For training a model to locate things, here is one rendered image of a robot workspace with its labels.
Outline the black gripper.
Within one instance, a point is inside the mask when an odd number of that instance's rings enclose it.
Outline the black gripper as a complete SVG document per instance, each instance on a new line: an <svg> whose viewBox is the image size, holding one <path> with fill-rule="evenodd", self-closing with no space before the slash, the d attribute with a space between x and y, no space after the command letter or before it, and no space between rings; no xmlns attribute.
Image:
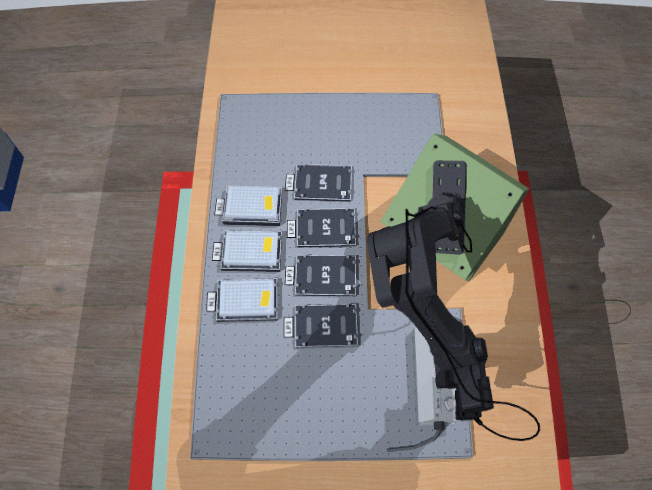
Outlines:
<svg viewBox="0 0 652 490"><path fill-rule="evenodd" d="M436 387L437 388L449 388L449 389L456 388L456 387L446 387L445 372L443 372L435 362L434 362L434 365L435 365L435 374L436 374L436 377L435 377Z"/></svg>

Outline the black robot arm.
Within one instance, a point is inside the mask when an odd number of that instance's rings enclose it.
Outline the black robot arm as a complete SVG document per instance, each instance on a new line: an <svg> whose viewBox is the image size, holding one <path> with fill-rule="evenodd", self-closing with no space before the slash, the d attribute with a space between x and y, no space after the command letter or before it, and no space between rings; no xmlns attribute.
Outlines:
<svg viewBox="0 0 652 490"><path fill-rule="evenodd" d="M369 233L367 247L377 302L382 308L394 305L413 322L426 339L435 363L446 371L446 387L456 387L456 420L472 421L482 417L483 411L494 409L494 405L475 401L465 393L445 351L467 392L476 399L493 401L490 380L484 368L488 357L486 342L483 338L476 338L468 325L457 321L436 295L436 253L460 255L464 251L465 233L460 225L465 229L465 202L466 163L437 160L433 164L433 198L418 211L446 204L425 211L427 213L420 218L414 217L408 222ZM410 299L406 295L406 273L393 277L391 284L389 280L390 268L405 264L406 254L410 270Z"/></svg>

